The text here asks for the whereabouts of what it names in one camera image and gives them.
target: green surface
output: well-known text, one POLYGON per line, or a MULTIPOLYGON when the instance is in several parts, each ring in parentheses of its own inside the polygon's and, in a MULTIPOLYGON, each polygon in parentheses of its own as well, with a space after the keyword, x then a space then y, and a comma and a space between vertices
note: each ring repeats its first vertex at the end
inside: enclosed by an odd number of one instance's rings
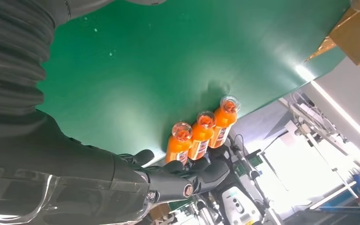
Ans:
MULTIPOLYGON (((118 0, 59 27, 45 103, 63 132, 115 153, 164 155, 172 125, 227 93, 246 115, 302 86, 294 67, 317 49, 348 0, 118 0)), ((344 55, 306 66, 320 76, 344 55)))
POLYGON ((241 176, 245 175, 246 172, 247 172, 246 168, 243 167, 243 165, 241 164, 241 161, 239 161, 239 160, 235 161, 233 163, 232 167, 233 167, 233 169, 234 169, 234 171, 235 171, 235 173, 237 174, 238 177, 241 177, 241 176))
POLYGON ((173 211, 178 210, 186 205, 189 205, 193 201, 194 201, 194 198, 188 198, 183 201, 169 202, 168 204, 169 204, 170 211, 173 212, 173 211))

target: brown cardboard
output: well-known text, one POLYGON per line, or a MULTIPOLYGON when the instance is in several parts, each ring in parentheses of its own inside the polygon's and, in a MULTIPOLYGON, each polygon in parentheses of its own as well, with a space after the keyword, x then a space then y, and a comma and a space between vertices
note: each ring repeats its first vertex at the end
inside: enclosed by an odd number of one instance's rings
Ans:
POLYGON ((150 216, 152 220, 162 218, 163 216, 168 215, 170 212, 170 207, 167 203, 160 204, 155 208, 150 210, 150 216))
POLYGON ((339 46, 356 65, 360 65, 360 12, 348 9, 317 51, 307 60, 335 46, 339 46))

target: robotic arm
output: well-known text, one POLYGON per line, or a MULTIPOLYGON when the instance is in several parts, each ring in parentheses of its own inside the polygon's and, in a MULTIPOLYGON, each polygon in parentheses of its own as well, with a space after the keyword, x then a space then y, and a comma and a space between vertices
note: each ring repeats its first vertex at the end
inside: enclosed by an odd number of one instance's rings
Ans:
POLYGON ((112 1, 0 0, 0 225, 135 221, 153 203, 209 191, 228 174, 224 162, 187 172, 176 161, 142 168, 151 151, 115 155, 81 145, 35 109, 56 27, 112 1))

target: white device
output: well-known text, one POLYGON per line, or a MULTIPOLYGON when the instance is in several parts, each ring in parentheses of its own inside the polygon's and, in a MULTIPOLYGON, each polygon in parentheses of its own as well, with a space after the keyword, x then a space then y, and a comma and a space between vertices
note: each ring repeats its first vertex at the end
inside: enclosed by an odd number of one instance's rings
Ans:
POLYGON ((222 193, 222 199, 227 219, 234 225, 252 225, 262 221, 263 216, 255 204, 237 187, 232 187, 222 193))

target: cable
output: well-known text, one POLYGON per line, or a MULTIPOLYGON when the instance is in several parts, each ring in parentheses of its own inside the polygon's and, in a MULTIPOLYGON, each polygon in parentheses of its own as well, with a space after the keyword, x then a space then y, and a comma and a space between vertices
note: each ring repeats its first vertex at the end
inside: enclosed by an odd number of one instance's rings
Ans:
POLYGON ((244 142, 243 142, 243 136, 241 135, 241 134, 237 134, 235 137, 234 137, 234 143, 235 143, 235 141, 237 140, 237 137, 238 136, 241 136, 241 140, 242 140, 242 153, 243 153, 243 156, 246 156, 247 154, 245 154, 245 144, 244 144, 244 142))
MULTIPOLYGON (((327 119, 324 114, 319 110, 317 106, 312 106, 300 93, 293 93, 290 94, 290 101, 288 102, 288 106, 293 106, 296 109, 298 109, 305 117, 307 117, 310 120, 311 125, 316 127, 317 129, 321 131, 325 131, 325 133, 334 134, 336 132, 336 127, 330 122, 329 119, 327 119), (303 109, 299 104, 297 98, 301 99, 303 103, 308 107, 308 111, 312 111, 314 114, 318 115, 319 118, 316 118, 315 116, 311 116, 308 112, 306 112, 306 109, 303 109), (330 124, 329 127, 325 126, 325 122, 328 122, 330 124)), ((298 115, 296 115, 294 112, 292 112, 293 119, 295 122, 300 123, 301 121, 297 120, 298 115)))
POLYGON ((284 133, 278 135, 272 142, 269 143, 269 145, 267 145, 267 147, 265 147, 261 152, 259 152, 257 155, 262 155, 263 153, 266 152, 266 150, 280 137, 282 137, 283 135, 287 134, 289 131, 285 131, 284 133))
POLYGON ((230 164, 230 171, 233 172, 234 171, 234 163, 233 161, 231 160, 231 151, 230 151, 230 148, 227 148, 227 153, 228 153, 228 162, 230 164))

